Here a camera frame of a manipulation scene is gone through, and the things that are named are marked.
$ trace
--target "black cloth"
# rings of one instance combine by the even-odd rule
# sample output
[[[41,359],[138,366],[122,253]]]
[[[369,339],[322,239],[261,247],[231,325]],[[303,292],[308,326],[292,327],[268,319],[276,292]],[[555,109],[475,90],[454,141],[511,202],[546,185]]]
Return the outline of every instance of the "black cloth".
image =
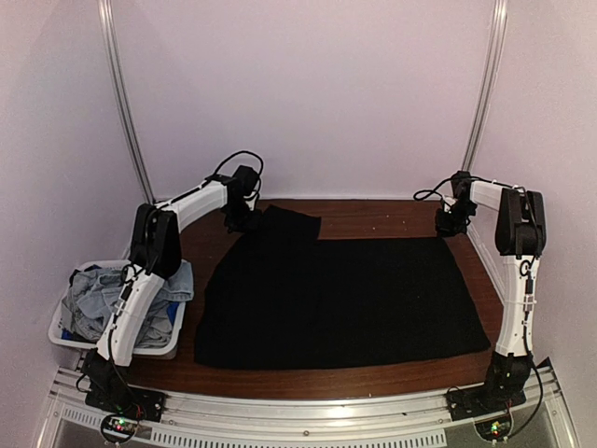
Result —
[[[270,207],[236,242],[205,290],[196,362],[335,369],[490,347],[442,239],[318,241],[320,223]]]

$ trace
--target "garment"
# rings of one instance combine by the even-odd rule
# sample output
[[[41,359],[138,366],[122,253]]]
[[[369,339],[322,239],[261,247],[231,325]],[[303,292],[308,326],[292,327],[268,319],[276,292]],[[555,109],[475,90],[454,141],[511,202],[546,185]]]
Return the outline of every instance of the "garment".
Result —
[[[71,287],[62,299],[62,326],[90,342],[97,342],[112,315],[123,283],[120,268],[99,268],[76,272]],[[163,347],[171,337],[175,315],[173,302],[193,299],[193,274],[183,260],[178,271],[158,291],[139,330],[135,347]]]

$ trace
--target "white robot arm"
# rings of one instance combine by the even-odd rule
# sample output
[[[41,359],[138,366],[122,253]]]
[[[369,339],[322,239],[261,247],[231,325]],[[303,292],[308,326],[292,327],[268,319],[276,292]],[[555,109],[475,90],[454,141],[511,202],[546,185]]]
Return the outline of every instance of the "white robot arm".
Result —
[[[502,328],[485,384],[448,394],[452,418],[475,416],[524,401],[522,390],[533,369],[533,313],[539,259],[546,244],[543,197],[536,191],[458,172],[450,179],[451,197],[442,196],[436,213],[439,236],[466,233],[478,205],[498,212],[495,246],[506,273]]]
[[[141,219],[144,221],[144,232],[140,236],[145,240],[145,226],[151,227],[158,224],[159,215],[164,215],[167,212],[174,213],[177,233],[179,233],[188,224],[213,210],[224,207],[227,202],[227,187],[220,181],[214,180],[204,187],[193,189],[178,198],[157,203],[154,207],[142,206]],[[138,243],[139,245],[147,244],[146,241]],[[120,294],[116,310],[110,319],[110,325],[97,343],[99,354],[106,360],[112,360],[117,366],[131,364],[134,342],[145,320],[147,310],[167,279],[164,272],[161,272],[162,275],[155,273],[156,268],[158,271],[160,270],[158,261],[158,259],[153,261],[151,257],[144,257],[141,263],[145,262],[145,265],[139,265],[132,260],[132,264],[126,270],[125,283],[127,286]]]
[[[229,231],[257,227],[260,212],[255,210],[255,202],[263,165],[259,172],[241,165],[232,176],[218,174],[222,164],[233,156],[195,189],[162,203],[144,203],[137,209],[131,263],[123,272],[125,286],[96,349],[89,351],[82,367],[83,374],[90,377],[86,398],[89,405],[107,411],[128,410],[124,413],[130,413],[130,409],[134,412],[136,405],[146,410],[144,418],[159,421],[163,394],[146,393],[144,389],[134,392],[121,369],[131,364],[132,349],[149,306],[164,282],[180,267],[180,232],[216,209],[224,212]]]

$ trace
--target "metal bar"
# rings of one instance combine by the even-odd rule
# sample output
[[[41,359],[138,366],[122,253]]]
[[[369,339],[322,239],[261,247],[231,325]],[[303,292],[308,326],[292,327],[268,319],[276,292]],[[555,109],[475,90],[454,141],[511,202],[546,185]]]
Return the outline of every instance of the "metal bar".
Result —
[[[470,171],[477,150],[479,149],[479,142],[483,132],[483,126],[489,111],[490,99],[493,92],[493,86],[497,78],[497,71],[502,57],[502,50],[504,49],[504,38],[506,37],[507,25],[507,0],[495,0],[493,9],[492,30],[490,33],[489,46],[487,48],[487,59],[485,61],[485,69],[483,72],[483,80],[481,82],[481,89],[479,92],[479,100],[477,102],[477,110],[475,111],[475,118],[473,119],[473,127],[468,138],[468,145],[466,147],[466,154],[463,160],[462,169]]]
[[[122,129],[126,137],[129,153],[131,154],[132,167],[137,175],[137,180],[139,181],[146,202],[155,203],[156,198],[153,194],[151,184],[149,183],[149,176],[147,175],[147,169],[143,162],[141,149],[139,148],[139,141],[132,121],[129,97],[124,85],[124,76],[122,75],[122,66],[118,54],[116,29],[114,27],[114,18],[112,16],[112,1],[98,0],[98,8],[100,10],[100,24],[102,33],[104,34],[105,50],[108,56],[108,65],[110,67],[112,83],[114,85],[118,114],[120,115],[120,122],[122,123]]]

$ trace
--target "white basket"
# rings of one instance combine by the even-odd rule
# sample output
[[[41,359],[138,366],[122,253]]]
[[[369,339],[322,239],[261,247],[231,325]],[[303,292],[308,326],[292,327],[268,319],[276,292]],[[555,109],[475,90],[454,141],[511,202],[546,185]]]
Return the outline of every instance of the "white basket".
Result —
[[[89,263],[80,265],[77,269],[79,271],[85,271],[87,268],[93,265],[100,266],[102,268],[123,268],[128,263],[129,261],[126,259],[90,261]],[[62,294],[62,297],[66,297],[69,287],[69,285],[66,286],[66,290],[64,291],[64,294]],[[139,357],[160,357],[163,359],[174,358],[176,356],[176,348],[178,345],[178,333],[180,332],[180,329],[183,326],[183,316],[185,315],[185,307],[186,304],[184,302],[181,302],[178,305],[178,309],[176,310],[176,317],[173,323],[172,337],[165,346],[160,348],[133,348],[132,354]],[[57,345],[62,345],[64,347],[73,347],[83,350],[91,350],[93,347],[95,347],[94,343],[79,343],[76,341],[66,341],[65,339],[62,339],[61,317],[62,299],[58,301],[58,306],[56,307],[56,311],[54,312],[52,322],[49,325],[48,329],[48,337],[53,343]]]

